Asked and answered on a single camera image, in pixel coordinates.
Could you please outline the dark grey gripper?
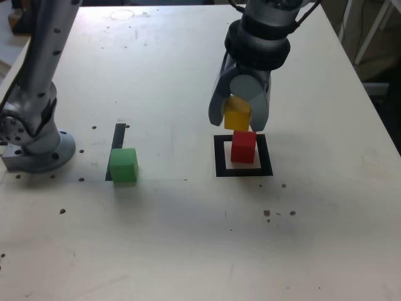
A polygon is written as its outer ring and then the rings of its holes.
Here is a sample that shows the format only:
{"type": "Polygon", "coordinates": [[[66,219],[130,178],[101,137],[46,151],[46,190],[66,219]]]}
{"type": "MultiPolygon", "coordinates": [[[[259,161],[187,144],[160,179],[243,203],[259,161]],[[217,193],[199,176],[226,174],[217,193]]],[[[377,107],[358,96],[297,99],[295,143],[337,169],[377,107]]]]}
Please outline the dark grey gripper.
{"type": "Polygon", "coordinates": [[[257,70],[232,61],[229,53],[225,52],[209,103],[210,123],[215,126],[221,125],[224,116],[223,106],[226,98],[232,93],[251,106],[251,129],[254,132],[263,131],[269,117],[270,87],[270,71],[257,70]]]}

